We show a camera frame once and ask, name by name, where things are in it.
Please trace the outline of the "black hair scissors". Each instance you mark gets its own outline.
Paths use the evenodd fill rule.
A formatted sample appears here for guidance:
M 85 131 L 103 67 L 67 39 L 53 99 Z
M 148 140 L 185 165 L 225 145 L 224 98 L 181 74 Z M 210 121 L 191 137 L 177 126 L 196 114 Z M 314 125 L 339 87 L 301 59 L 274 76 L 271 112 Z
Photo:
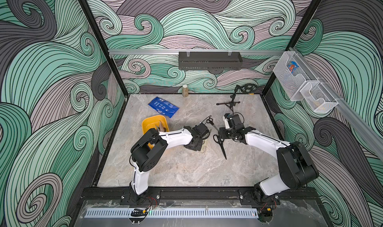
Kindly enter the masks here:
M 217 132 L 219 131 L 219 129 L 215 126 L 211 115 L 207 117 L 206 123 L 210 124 Z

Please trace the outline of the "large black scissors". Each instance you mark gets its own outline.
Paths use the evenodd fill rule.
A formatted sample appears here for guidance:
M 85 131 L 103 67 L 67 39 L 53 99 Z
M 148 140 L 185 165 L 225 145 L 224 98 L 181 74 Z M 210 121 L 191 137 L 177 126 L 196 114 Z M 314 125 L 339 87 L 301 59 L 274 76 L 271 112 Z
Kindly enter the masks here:
M 223 153 L 224 158 L 227 159 L 226 152 L 223 146 L 224 139 L 221 139 L 217 134 L 214 134 L 213 140 L 220 146 L 220 149 Z

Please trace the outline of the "yellow storage box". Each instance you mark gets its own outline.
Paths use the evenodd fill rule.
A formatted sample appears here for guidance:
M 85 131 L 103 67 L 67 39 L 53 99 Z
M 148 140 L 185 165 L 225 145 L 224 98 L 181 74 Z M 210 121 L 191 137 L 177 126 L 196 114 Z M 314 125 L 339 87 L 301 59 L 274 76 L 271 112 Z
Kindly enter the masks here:
M 157 115 L 157 116 L 152 116 L 152 117 L 146 118 L 142 122 L 142 132 L 143 132 L 143 134 L 145 134 L 148 130 L 150 130 L 152 128 L 157 130 L 157 126 L 158 126 L 160 121 L 165 126 L 165 128 L 167 130 L 166 132 L 168 132 L 169 131 L 169 127 L 168 127 L 167 120 L 166 120 L 165 116 Z

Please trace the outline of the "cream kitchen shears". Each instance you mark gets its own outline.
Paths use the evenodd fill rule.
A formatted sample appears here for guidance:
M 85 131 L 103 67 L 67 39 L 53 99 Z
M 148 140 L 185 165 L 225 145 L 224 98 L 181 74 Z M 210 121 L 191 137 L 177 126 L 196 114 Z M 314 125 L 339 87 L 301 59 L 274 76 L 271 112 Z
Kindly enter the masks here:
M 204 154 L 207 151 L 207 145 L 208 145 L 208 140 L 203 140 L 201 150 L 200 150 L 201 154 Z

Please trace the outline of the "pink handled scissors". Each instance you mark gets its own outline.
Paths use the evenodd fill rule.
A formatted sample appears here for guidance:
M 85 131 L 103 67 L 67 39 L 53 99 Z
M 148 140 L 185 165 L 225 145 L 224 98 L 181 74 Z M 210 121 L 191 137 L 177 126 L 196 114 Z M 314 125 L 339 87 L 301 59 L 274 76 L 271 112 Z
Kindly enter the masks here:
M 165 128 L 165 126 L 162 124 L 161 121 L 159 122 L 159 124 L 158 124 L 158 126 L 157 126 L 157 130 L 158 130 L 159 132 L 166 132 L 166 131 L 167 131 L 166 128 Z

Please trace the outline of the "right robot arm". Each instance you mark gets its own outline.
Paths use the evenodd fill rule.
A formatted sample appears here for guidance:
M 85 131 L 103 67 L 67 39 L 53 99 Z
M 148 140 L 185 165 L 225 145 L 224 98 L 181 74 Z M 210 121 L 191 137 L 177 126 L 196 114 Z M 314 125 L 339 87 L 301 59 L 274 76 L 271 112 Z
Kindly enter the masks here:
M 275 139 L 252 127 L 242 129 L 221 127 L 218 136 L 221 140 L 232 139 L 258 148 L 277 161 L 278 174 L 254 186 L 254 198 L 257 202 L 286 190 L 297 190 L 319 177 L 314 161 L 300 142 Z

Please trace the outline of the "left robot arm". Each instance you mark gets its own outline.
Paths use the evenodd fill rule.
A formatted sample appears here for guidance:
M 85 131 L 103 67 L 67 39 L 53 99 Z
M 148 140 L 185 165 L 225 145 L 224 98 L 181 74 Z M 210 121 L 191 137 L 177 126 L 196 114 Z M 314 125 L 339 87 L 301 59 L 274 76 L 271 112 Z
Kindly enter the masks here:
M 209 135 L 204 124 L 195 127 L 184 126 L 171 132 L 149 129 L 131 148 L 129 163 L 134 167 L 131 187 L 136 195 L 147 191 L 150 171 L 158 164 L 167 149 L 184 146 L 186 149 L 200 151 L 203 139 Z

